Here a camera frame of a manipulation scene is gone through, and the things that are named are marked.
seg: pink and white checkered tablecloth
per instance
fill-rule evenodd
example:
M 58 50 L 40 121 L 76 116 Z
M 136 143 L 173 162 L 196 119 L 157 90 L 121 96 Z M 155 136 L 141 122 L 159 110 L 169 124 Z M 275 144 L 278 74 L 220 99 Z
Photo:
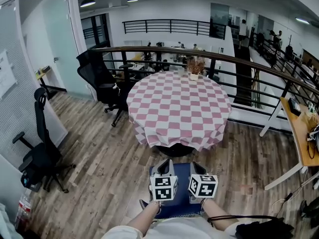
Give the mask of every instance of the pink and white checkered tablecloth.
M 198 151 L 223 139 L 231 112 L 228 96 L 213 80 L 191 81 L 178 72 L 160 72 L 137 82 L 127 98 L 130 121 L 140 143 Z

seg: whiteboard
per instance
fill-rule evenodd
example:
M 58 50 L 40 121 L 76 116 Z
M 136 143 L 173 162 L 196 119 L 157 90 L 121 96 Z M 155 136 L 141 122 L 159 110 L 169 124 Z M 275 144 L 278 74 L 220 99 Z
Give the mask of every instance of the whiteboard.
M 0 53 L 0 99 L 16 83 L 12 72 L 12 64 L 9 64 L 6 50 L 4 50 Z

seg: black metal railing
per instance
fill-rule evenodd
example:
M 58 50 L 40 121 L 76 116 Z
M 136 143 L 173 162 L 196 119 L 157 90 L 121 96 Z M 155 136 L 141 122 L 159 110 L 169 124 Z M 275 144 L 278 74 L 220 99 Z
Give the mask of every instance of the black metal railing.
M 308 96 L 303 95 L 302 93 L 298 93 L 298 92 L 294 92 L 294 89 L 292 88 L 292 86 L 300 86 L 301 88 L 304 88 L 305 90 L 309 91 L 309 92 L 313 92 L 314 95 L 319 95 L 319 91 L 315 88 L 313 88 L 311 85 L 297 79 L 296 77 L 293 77 L 294 74 L 290 75 L 287 74 L 285 72 L 281 72 L 277 69 L 274 68 L 269 68 L 257 63 L 253 63 L 247 60 L 243 60 L 243 59 L 239 59 L 239 58 L 235 58 L 235 57 L 231 57 L 231 56 L 227 56 L 227 55 L 223 55 L 223 54 L 217 54 L 217 53 L 212 53 L 212 52 L 206 52 L 206 51 L 197 51 L 197 50 L 188 50 L 188 49 L 176 49 L 176 48 L 167 48 L 167 47 L 144 47 L 144 46 L 129 46 L 129 47 L 112 47 L 112 48 L 96 48 L 96 49 L 90 49 L 88 51 L 88 54 L 85 55 L 86 58 L 90 57 L 90 52 L 93 53 L 101 53 L 102 55 L 104 53 L 121 53 L 122 58 L 121 59 L 112 59 L 112 60 L 105 60 L 103 59 L 103 56 L 100 56 L 101 59 L 103 59 L 104 62 L 120 62 L 123 64 L 128 64 L 128 63 L 140 63 L 140 65 L 144 65 L 144 67 L 141 67 L 140 70 L 134 70 L 134 67 L 131 69 L 118 69 L 118 68 L 114 68 L 114 69 L 110 69 L 109 70 L 111 72 L 113 72 L 115 76 L 115 78 L 119 81 L 125 81 L 126 83 L 129 84 L 129 82 L 137 82 L 139 81 L 141 78 L 146 77 L 149 74 L 153 74 L 156 73 L 153 69 L 150 70 L 149 65 L 151 64 L 156 64 L 156 65 L 169 65 L 169 66 L 176 66 L 176 67 L 186 67 L 186 64 L 183 63 L 172 63 L 172 62 L 162 62 L 162 61 L 153 61 L 153 60 L 129 60 L 127 59 L 127 52 L 141 52 L 143 53 L 158 53 L 161 52 L 162 54 L 164 53 L 168 53 L 168 54 L 179 54 L 179 55 L 183 55 L 186 57 L 203 57 L 203 58 L 209 58 L 211 59 L 211 64 L 209 67 L 205 67 L 206 69 L 206 73 L 207 73 L 207 77 L 209 77 L 210 79 L 214 79 L 217 83 L 219 83 L 222 86 L 228 86 L 228 87 L 232 87 L 235 88 L 237 90 L 247 90 L 247 88 L 243 87 L 243 86 L 238 86 L 235 84 L 231 84 L 229 82 L 222 82 L 219 80 L 218 77 L 216 76 L 220 76 L 221 74 L 225 74 L 225 75 L 229 75 L 229 76 L 241 76 L 243 78 L 249 79 L 251 80 L 252 83 L 256 83 L 256 84 L 265 84 L 267 86 L 273 87 L 273 88 L 277 88 L 281 91 L 281 95 L 272 95 L 269 94 L 267 92 L 264 92 L 260 89 L 249 89 L 252 93 L 255 93 L 256 96 L 258 98 L 246 98 L 246 97 L 241 97 L 238 95 L 232 95 L 232 94 L 228 94 L 229 97 L 231 98 L 237 98 L 240 100 L 244 100 L 244 101 L 250 101 L 252 103 L 254 103 L 254 107 L 249 107 L 249 106 L 244 106 L 244 105 L 238 105 L 238 104 L 234 104 L 232 103 L 232 107 L 237 108 L 237 109 L 242 109 L 245 111 L 250 111 L 250 112 L 255 112 L 255 113 L 259 113 L 259 114 L 263 114 L 263 115 L 267 115 L 267 116 L 271 116 L 272 112 L 269 110 L 263 110 L 263 109 L 259 109 L 258 107 L 260 106 L 266 106 L 269 107 L 271 109 L 275 109 L 276 106 L 266 103 L 266 102 L 262 102 L 260 101 L 260 96 L 267 96 L 270 98 L 274 98 L 276 100 L 280 100 L 280 96 L 281 97 L 285 97 L 287 93 L 292 93 L 294 95 L 297 95 L 299 97 L 302 97 L 305 100 L 311 100 L 309 99 Z M 215 69 L 215 61 L 216 60 L 220 60 L 220 61 L 225 61 L 225 62 L 230 62 L 230 63 L 234 63 L 236 65 L 241 64 L 241 65 L 246 65 L 249 68 L 253 68 L 255 69 L 256 73 L 257 72 L 265 72 L 268 74 L 271 74 L 273 76 L 279 77 L 281 79 L 283 79 L 283 81 L 285 82 L 285 86 L 278 86 L 275 85 L 272 82 L 266 82 L 263 80 L 260 80 L 258 77 L 249 77 L 249 76 L 245 76 L 245 75 L 241 75 L 238 73 L 232 73 L 232 72 L 228 72 L 226 70 L 222 70 L 222 69 Z M 89 60 L 85 59 L 83 63 L 80 62 L 81 66 L 85 66 L 85 63 L 89 63 Z M 316 106 L 318 106 L 318 101 L 313 101 L 314 104 Z M 277 118 L 279 119 L 283 119 L 286 120 L 287 118 L 283 117 L 283 116 L 277 116 Z
M 98 36 L 103 36 L 102 27 L 97 26 L 96 28 L 97 28 Z M 84 35 L 84 39 L 94 38 L 93 28 L 91 27 L 91 28 L 84 29 L 83 35 Z
M 125 34 L 135 32 L 190 33 L 225 39 L 226 31 L 225 25 L 186 19 L 131 20 L 123 24 Z
M 314 75 L 310 75 L 298 61 L 293 59 L 292 54 L 288 54 L 280 49 L 278 44 L 265 40 L 261 35 L 257 35 L 253 31 L 250 38 L 253 39 L 250 42 L 253 48 L 271 65 L 271 68 L 288 74 L 312 88 L 319 88 L 317 74 L 313 72 Z M 296 86 L 295 83 L 292 83 L 288 92 L 294 94 L 301 104 L 308 105 L 309 102 L 319 104 L 318 95 L 303 86 Z

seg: black office chair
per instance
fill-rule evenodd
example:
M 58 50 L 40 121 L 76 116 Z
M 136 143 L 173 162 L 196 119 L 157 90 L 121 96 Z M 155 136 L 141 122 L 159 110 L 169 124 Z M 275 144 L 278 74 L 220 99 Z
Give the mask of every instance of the black office chair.
M 74 164 L 56 166 L 59 159 L 62 157 L 61 153 L 55 147 L 50 139 L 49 131 L 45 125 L 44 119 L 44 105 L 46 101 L 45 89 L 39 88 L 34 92 L 34 103 L 35 117 L 36 117 L 36 128 L 37 133 L 42 143 L 33 147 L 27 140 L 25 140 L 24 132 L 19 133 L 13 140 L 12 143 L 16 143 L 20 140 L 31 150 L 23 158 L 23 164 L 19 167 L 19 171 L 22 172 L 21 182 L 26 188 L 38 191 L 42 184 L 42 179 L 45 178 L 43 188 L 49 191 L 49 187 L 52 179 L 55 180 L 61 190 L 64 193 L 68 193 L 67 189 L 64 189 L 59 182 L 57 175 L 67 168 L 75 168 Z
M 98 101 L 109 106 L 104 111 L 107 113 L 119 109 L 112 122 L 112 126 L 115 127 L 122 111 L 128 109 L 126 99 L 134 83 L 116 83 L 113 75 L 105 66 L 101 53 L 87 50 L 77 59 L 80 62 L 78 74 L 95 89 Z

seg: cubicle desk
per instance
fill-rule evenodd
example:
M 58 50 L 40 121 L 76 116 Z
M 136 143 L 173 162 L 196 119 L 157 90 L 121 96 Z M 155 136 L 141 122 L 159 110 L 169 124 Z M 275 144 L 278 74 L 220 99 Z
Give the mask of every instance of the cubicle desk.
M 308 108 L 304 105 L 300 105 L 302 113 L 300 116 L 294 115 L 290 111 L 290 107 L 288 104 L 288 100 L 281 97 L 280 102 L 278 106 L 276 107 L 273 115 L 270 117 L 268 120 L 267 124 L 263 128 L 263 130 L 260 132 L 259 136 L 263 137 L 266 131 L 270 127 L 270 123 L 277 117 L 278 113 L 280 112 L 281 108 L 283 108 L 285 114 L 287 115 L 288 122 L 290 124 L 294 140 L 295 140 L 295 145 L 298 153 L 298 164 L 295 165 L 292 169 L 290 169 L 288 172 L 286 172 L 284 175 L 279 177 L 277 180 L 271 182 L 267 186 L 265 186 L 265 190 L 269 190 L 279 183 L 287 180 L 290 176 L 298 172 L 299 170 L 302 169 L 302 172 L 304 173 L 306 171 L 306 167 L 308 166 L 319 166 L 319 155 L 316 154 L 313 159 L 309 157 L 308 150 L 307 150 L 307 136 L 308 133 L 311 131 L 311 126 L 309 125 L 308 122 L 308 117 L 305 114 L 305 112 L 308 110 Z
M 41 84 L 42 84 L 42 87 L 44 87 L 45 88 L 45 90 L 46 90 L 46 93 L 47 93 L 47 95 L 48 95 L 48 100 L 50 100 L 51 98 L 53 98 L 54 97 L 54 95 L 57 93 L 56 91 L 49 91 L 48 90 L 48 87 L 46 86 L 46 84 L 45 84 L 45 82 L 44 82 L 44 80 L 43 80 L 43 76 L 44 75 L 46 75 L 48 72 L 50 72 L 51 71 L 51 69 L 49 69 L 48 71 L 46 71 L 45 73 L 41 73 L 41 74 L 38 74 L 38 72 L 36 72 L 35 73 L 35 77 L 36 77 L 36 79 L 37 80 L 40 80 L 40 82 L 41 82 Z

